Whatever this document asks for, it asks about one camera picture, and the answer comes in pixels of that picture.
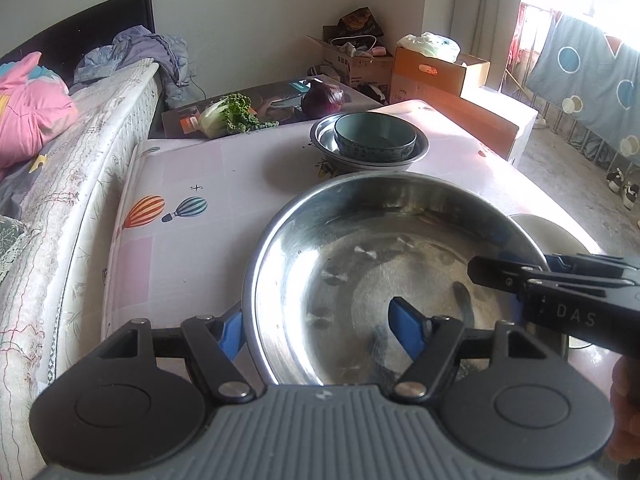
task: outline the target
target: cardboard box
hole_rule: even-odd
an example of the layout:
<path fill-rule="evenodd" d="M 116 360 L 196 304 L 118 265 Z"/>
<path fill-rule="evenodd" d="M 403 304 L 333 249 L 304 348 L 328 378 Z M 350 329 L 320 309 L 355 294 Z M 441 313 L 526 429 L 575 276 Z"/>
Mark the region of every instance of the cardboard box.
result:
<path fill-rule="evenodd" d="M 466 66 L 426 57 L 399 46 L 396 48 L 394 74 L 415 81 L 416 85 L 435 86 L 456 96 L 463 96 L 466 90 L 479 88 L 486 83 L 488 61 L 467 54 L 460 54 L 458 61 L 463 61 Z"/>
<path fill-rule="evenodd" d="M 342 83 L 351 88 L 372 84 L 389 97 L 391 75 L 394 69 L 394 57 L 391 54 L 387 53 L 386 56 L 374 58 L 350 57 L 329 43 L 308 37 L 322 46 L 322 62 L 336 69 Z"/>
<path fill-rule="evenodd" d="M 465 97 L 394 74 L 390 102 L 421 99 L 517 167 L 529 141 L 537 112 L 488 88 L 465 91 Z"/>

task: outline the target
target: bed post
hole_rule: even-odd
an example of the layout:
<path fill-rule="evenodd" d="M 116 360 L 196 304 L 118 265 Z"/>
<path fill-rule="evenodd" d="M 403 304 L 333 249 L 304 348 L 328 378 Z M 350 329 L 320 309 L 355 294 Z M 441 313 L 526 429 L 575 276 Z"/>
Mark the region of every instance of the bed post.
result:
<path fill-rule="evenodd" d="M 151 0 L 145 0 L 145 12 L 146 12 L 146 22 L 148 24 L 148 29 L 152 33 L 156 33 L 156 24 L 154 23 L 154 7 L 151 4 Z"/>

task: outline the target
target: metal bowl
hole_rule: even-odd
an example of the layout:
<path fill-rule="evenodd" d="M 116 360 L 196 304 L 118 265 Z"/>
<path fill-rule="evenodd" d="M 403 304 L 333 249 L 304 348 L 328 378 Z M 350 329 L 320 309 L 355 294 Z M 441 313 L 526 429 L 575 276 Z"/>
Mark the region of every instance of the metal bowl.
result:
<path fill-rule="evenodd" d="M 436 178 L 357 173 L 293 199 L 263 233 L 242 290 L 261 377 L 389 386 L 410 364 L 388 327 L 394 296 L 476 328 L 517 320 L 514 296 L 469 280 L 476 254 L 548 269 L 516 222 Z"/>
<path fill-rule="evenodd" d="M 338 144 L 335 142 L 335 123 L 338 119 L 346 114 L 336 114 L 320 119 L 311 127 L 311 142 L 316 148 L 324 153 L 326 158 L 335 168 L 348 173 L 353 171 L 405 171 L 414 162 L 421 160 L 429 151 L 429 141 L 427 136 L 420 130 L 411 125 L 415 130 L 414 150 L 405 160 L 398 162 L 363 162 L 340 154 Z"/>
<path fill-rule="evenodd" d="M 511 215 L 545 254 L 589 254 L 589 250 L 569 231 L 537 215 Z"/>

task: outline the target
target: concrete floor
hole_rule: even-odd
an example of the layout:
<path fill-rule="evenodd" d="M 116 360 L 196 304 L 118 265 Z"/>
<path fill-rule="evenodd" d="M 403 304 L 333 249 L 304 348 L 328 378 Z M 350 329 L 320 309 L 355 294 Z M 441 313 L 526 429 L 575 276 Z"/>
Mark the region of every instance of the concrete floor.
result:
<path fill-rule="evenodd" d="M 607 254 L 640 256 L 640 200 L 633 210 L 611 192 L 605 170 L 594 166 L 562 136 L 533 130 L 518 169 L 554 199 Z M 636 173 L 635 182 L 640 182 Z"/>

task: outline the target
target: hand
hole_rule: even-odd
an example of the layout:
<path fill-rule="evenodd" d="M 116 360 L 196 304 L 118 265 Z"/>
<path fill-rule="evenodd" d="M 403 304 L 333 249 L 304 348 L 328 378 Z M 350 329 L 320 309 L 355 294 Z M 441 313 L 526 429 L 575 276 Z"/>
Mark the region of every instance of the hand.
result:
<path fill-rule="evenodd" d="M 270 106 L 276 101 L 282 101 L 282 97 L 280 96 L 267 97 L 262 100 L 262 103 L 260 104 L 258 109 L 255 111 L 255 115 L 256 117 L 258 117 L 258 120 L 261 123 L 268 122 L 267 111 L 269 110 Z"/>
<path fill-rule="evenodd" d="M 616 427 L 607 445 L 607 453 L 612 460 L 626 464 L 640 458 L 640 406 L 632 405 L 626 395 L 631 384 L 626 373 L 626 358 L 623 356 L 611 373 L 610 401 L 616 417 Z"/>

